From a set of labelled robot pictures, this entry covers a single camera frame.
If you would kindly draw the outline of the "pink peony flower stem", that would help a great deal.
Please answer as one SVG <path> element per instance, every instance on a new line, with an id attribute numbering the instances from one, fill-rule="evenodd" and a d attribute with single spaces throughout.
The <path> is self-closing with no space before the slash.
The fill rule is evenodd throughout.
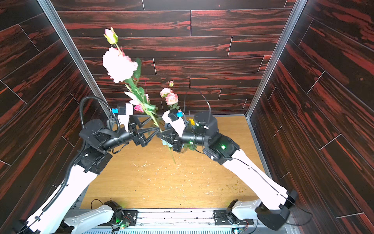
<path id="1" fill-rule="evenodd" d="M 160 96 L 165 99 L 167 106 L 169 109 L 176 109 L 179 110 L 180 107 L 178 105 L 179 103 L 179 96 L 174 93 L 173 88 L 174 87 L 174 81 L 168 82 L 168 87 L 163 88 L 160 91 Z"/>

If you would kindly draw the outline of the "pale pink flower stem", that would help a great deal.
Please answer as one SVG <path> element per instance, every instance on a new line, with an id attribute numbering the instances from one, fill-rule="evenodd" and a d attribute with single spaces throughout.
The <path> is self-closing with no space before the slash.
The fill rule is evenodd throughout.
<path id="1" fill-rule="evenodd" d="M 140 59 L 133 61 L 125 54 L 118 45 L 119 38 L 113 28 L 105 29 L 104 37 L 111 47 L 102 57 L 103 67 L 114 83 L 123 82 L 127 92 L 132 92 L 137 98 L 142 98 L 146 94 L 145 90 L 138 86 L 142 61 Z M 150 117 L 154 125 L 160 127 L 157 117 Z"/>

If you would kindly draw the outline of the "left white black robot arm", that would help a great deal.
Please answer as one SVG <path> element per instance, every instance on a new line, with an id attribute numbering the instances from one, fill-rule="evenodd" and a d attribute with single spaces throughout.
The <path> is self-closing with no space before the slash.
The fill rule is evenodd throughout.
<path id="1" fill-rule="evenodd" d="M 106 128 L 99 119 L 84 125 L 79 134 L 84 140 L 82 148 L 69 164 L 62 183 L 34 214 L 14 228 L 16 233 L 82 234 L 101 224 L 120 228 L 130 222 L 122 207 L 114 201 L 107 201 L 83 215 L 65 218 L 78 196 L 107 166 L 112 158 L 111 150 L 131 141 L 145 147 L 160 131 L 158 127 L 144 128 L 147 120 L 127 119 L 129 128 L 116 131 Z"/>

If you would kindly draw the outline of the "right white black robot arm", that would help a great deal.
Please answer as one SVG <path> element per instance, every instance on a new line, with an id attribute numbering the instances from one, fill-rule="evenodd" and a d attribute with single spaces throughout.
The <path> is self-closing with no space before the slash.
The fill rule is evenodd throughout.
<path id="1" fill-rule="evenodd" d="M 234 173 L 258 196 L 253 201 L 233 200 L 224 211 L 224 220 L 245 225 L 247 220 L 256 219 L 273 231 L 287 222 L 298 193 L 287 191 L 259 169 L 236 142 L 219 132 L 217 119 L 210 112 L 195 114 L 194 126 L 189 126 L 184 114 L 175 109 L 166 111 L 162 119 L 167 127 L 157 136 L 174 152 L 181 152 L 187 145 L 201 146 L 203 154 Z"/>

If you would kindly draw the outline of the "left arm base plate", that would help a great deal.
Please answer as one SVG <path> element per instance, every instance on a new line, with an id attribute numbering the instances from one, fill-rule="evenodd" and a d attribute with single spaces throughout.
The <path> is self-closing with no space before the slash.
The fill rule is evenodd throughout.
<path id="1" fill-rule="evenodd" d="M 138 218 L 138 210 L 122 210 L 121 212 L 115 212 L 112 219 L 99 226 L 113 227 L 113 228 L 126 228 L 129 226 L 135 226 Z"/>

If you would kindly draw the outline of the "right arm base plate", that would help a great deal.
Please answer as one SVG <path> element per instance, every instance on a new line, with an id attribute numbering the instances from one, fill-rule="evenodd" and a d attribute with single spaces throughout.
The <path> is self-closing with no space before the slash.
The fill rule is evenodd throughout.
<path id="1" fill-rule="evenodd" d="M 212 215 L 214 219 L 214 223 L 216 226 L 219 225 L 236 225 L 236 226 L 246 226 L 246 225 L 253 225 L 253 219 L 243 219 L 239 220 L 238 218 L 234 217 L 231 212 L 227 212 L 226 209 L 218 209 L 213 211 Z"/>

